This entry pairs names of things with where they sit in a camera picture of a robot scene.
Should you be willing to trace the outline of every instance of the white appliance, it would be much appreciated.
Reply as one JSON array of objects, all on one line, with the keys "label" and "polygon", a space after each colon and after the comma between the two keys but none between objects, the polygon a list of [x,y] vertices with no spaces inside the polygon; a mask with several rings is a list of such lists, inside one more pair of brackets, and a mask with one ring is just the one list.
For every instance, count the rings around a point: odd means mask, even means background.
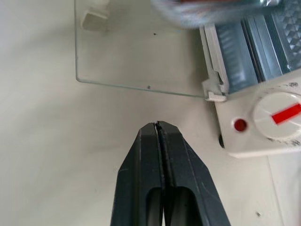
[{"label": "white appliance", "polygon": [[251,157],[301,151],[301,1],[285,11],[200,29],[225,150]]}]

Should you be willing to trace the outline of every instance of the red indicator stripe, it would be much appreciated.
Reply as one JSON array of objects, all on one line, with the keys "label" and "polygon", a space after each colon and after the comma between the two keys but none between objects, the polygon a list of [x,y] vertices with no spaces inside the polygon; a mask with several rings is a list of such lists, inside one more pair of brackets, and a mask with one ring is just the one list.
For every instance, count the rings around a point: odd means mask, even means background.
[{"label": "red indicator stripe", "polygon": [[279,125],[301,113],[301,104],[295,104],[272,115],[274,122]]}]

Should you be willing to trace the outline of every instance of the white tabletop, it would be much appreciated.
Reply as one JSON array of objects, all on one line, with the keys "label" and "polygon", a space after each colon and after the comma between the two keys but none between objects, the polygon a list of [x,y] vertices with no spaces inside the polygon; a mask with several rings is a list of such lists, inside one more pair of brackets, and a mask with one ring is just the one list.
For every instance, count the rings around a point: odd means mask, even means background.
[{"label": "white tabletop", "polygon": [[0,2],[0,224],[108,226],[138,129],[179,127],[233,226],[300,225],[299,153],[235,159],[202,99],[75,80],[73,0]]}]

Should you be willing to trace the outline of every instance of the glass panel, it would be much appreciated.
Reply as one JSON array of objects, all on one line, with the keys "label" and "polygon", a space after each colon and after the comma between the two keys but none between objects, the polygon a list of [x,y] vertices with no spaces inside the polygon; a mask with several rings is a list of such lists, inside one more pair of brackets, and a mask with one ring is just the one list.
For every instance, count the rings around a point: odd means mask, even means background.
[{"label": "glass panel", "polygon": [[77,79],[203,97],[199,30],[162,19],[150,0],[75,0]]}]

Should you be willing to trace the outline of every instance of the white knob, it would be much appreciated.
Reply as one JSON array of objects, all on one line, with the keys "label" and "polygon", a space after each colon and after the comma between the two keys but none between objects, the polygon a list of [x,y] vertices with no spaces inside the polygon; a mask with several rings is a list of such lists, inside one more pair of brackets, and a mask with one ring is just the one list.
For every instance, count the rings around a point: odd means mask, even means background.
[{"label": "white knob", "polygon": [[255,106],[253,120],[267,138],[279,141],[296,139],[301,136],[301,96],[270,93]]}]

